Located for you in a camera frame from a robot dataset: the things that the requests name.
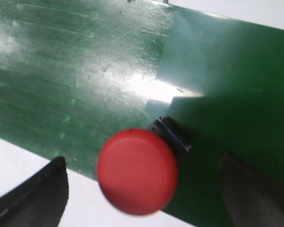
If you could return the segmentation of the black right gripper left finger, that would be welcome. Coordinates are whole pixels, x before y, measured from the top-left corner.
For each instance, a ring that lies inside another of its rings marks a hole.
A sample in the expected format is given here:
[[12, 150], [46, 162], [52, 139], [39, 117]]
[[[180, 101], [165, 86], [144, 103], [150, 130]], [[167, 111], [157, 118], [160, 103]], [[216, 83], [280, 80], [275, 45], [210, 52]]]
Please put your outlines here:
[[69, 198], [64, 157], [0, 197], [0, 227], [56, 227]]

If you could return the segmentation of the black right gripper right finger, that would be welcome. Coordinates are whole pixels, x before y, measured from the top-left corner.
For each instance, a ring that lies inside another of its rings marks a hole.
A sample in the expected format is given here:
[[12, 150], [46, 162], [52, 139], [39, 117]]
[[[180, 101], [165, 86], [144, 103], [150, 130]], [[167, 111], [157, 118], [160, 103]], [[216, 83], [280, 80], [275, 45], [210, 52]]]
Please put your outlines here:
[[234, 226], [284, 227], [283, 184], [228, 151], [221, 154], [219, 179]]

